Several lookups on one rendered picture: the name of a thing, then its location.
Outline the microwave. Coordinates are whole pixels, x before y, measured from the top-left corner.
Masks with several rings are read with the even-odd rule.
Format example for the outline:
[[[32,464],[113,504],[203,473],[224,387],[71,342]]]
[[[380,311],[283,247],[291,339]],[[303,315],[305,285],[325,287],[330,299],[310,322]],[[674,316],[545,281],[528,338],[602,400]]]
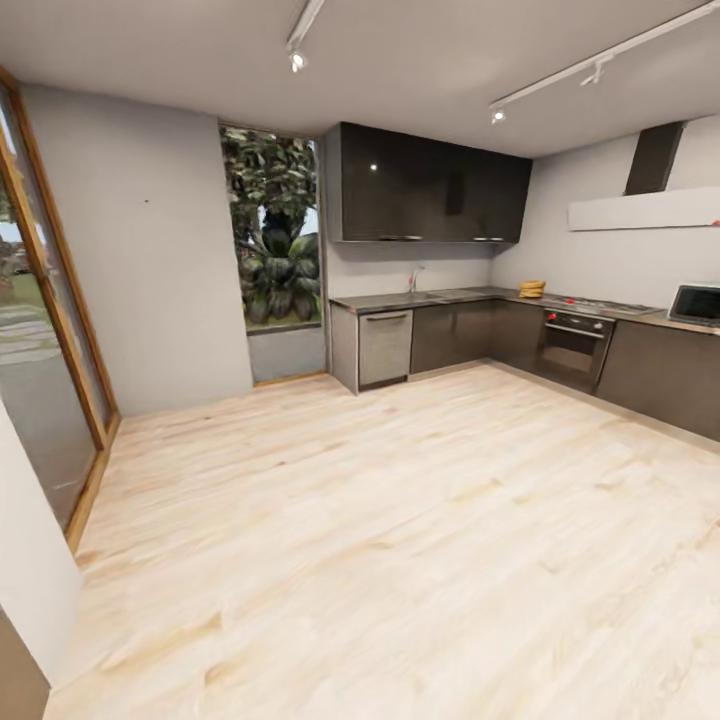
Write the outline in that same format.
[[[720,281],[681,283],[669,317],[720,325]]]

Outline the popcorn bag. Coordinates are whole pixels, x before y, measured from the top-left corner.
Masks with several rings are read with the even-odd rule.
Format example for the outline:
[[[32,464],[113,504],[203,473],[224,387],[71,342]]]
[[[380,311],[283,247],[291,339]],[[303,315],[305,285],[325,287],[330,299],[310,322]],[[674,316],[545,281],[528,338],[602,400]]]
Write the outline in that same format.
[[[545,294],[544,287],[546,286],[547,281],[522,281],[519,283],[519,296],[541,298]]]

